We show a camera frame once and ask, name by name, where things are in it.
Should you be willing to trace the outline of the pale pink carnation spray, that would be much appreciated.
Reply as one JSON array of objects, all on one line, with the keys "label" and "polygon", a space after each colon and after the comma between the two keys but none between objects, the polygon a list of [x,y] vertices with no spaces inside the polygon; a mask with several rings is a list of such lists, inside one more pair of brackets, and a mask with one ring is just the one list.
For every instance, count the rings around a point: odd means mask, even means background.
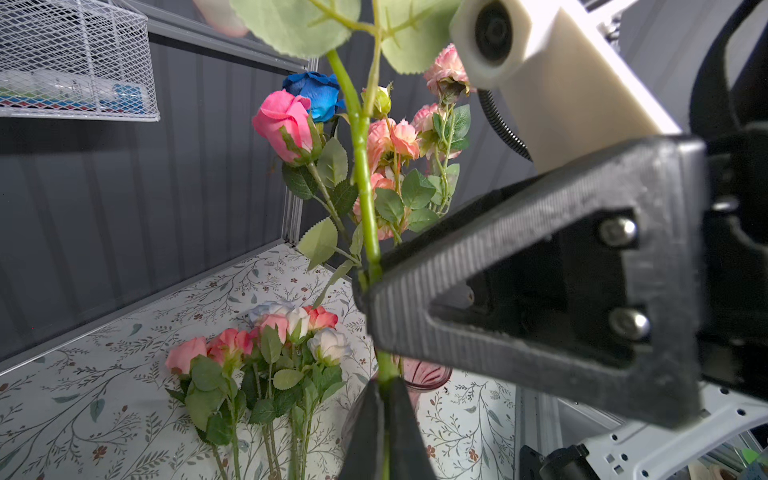
[{"label": "pale pink carnation spray", "polygon": [[411,119],[390,116],[392,87],[375,93],[367,136],[373,195],[398,200],[392,213],[378,213],[378,239],[402,241],[443,217],[460,176],[456,158],[469,147],[471,107],[464,100],[475,89],[454,44],[448,44],[424,73],[434,102]]}]

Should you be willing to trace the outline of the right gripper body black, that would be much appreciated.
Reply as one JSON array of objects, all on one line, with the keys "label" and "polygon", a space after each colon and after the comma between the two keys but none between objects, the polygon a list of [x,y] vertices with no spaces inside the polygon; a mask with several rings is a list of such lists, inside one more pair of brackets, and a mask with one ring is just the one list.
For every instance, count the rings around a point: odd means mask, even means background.
[{"label": "right gripper body black", "polygon": [[715,37],[690,100],[705,141],[713,203],[704,215],[708,318],[697,335],[704,379],[767,397],[767,124],[743,122],[727,74],[732,36],[758,7],[743,1]]}]

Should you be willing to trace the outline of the magenta pink artificial rose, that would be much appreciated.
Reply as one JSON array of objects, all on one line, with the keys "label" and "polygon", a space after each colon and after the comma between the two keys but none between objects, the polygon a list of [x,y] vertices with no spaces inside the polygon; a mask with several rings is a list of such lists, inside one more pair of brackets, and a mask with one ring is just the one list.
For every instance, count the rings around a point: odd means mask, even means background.
[{"label": "magenta pink artificial rose", "polygon": [[357,200],[345,148],[315,120],[312,100],[286,90],[269,94],[252,119],[282,161],[281,175],[288,190],[301,200],[318,202],[333,225],[344,227]]}]

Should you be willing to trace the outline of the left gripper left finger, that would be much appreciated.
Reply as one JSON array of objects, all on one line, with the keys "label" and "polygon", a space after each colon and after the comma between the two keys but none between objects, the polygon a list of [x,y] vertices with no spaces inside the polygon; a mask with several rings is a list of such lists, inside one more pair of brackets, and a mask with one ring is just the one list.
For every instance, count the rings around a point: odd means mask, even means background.
[{"label": "left gripper left finger", "polygon": [[340,480],[374,480],[384,461],[384,402],[376,379],[358,396],[343,429],[345,457]]}]

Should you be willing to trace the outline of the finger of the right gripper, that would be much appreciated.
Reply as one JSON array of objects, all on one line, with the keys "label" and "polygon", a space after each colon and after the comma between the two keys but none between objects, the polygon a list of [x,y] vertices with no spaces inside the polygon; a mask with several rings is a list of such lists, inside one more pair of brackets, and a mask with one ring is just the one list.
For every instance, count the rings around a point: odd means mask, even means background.
[{"label": "finger of the right gripper", "polygon": [[494,190],[355,282],[383,351],[666,428],[702,402],[705,144],[648,137]]}]

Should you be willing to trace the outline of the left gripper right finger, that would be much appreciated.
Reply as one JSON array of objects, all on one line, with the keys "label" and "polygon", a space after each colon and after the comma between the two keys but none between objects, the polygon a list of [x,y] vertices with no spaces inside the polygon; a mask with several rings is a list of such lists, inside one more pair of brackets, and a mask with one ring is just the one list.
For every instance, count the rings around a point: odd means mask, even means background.
[{"label": "left gripper right finger", "polygon": [[405,382],[396,377],[388,397],[389,470],[392,480],[435,480]]}]

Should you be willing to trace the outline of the blue artificial rose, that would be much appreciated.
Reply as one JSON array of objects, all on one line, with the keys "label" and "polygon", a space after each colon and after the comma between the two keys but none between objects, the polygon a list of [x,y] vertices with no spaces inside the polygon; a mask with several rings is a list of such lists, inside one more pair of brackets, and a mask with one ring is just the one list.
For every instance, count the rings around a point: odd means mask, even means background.
[{"label": "blue artificial rose", "polygon": [[309,113],[315,123],[325,123],[346,110],[340,84],[335,75],[303,72],[287,76],[282,88],[294,96],[308,98]]}]

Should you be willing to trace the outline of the pink ribbed glass vase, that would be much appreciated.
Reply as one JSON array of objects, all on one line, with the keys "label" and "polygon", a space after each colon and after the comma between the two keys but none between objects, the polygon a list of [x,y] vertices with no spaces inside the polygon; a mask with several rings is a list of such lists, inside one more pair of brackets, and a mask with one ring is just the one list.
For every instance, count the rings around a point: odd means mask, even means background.
[{"label": "pink ribbed glass vase", "polygon": [[[422,360],[394,357],[393,361],[399,368],[401,376],[406,384],[412,408],[415,413],[418,412],[421,395],[442,388],[450,380],[453,372],[449,367]],[[355,423],[362,408],[363,397],[363,393],[358,396],[347,415],[344,426],[342,427],[341,445],[344,453],[347,453],[351,444]]]}]

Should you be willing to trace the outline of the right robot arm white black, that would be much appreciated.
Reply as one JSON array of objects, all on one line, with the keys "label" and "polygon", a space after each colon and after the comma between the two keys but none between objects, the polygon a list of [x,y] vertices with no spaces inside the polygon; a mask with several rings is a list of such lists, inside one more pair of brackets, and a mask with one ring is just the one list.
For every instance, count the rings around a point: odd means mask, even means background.
[{"label": "right robot arm white black", "polygon": [[536,479],[665,479],[767,420],[767,126],[716,36],[684,134],[599,33],[606,2],[465,1],[450,35],[536,177],[487,193],[355,281],[374,346],[625,418],[517,451]]}]

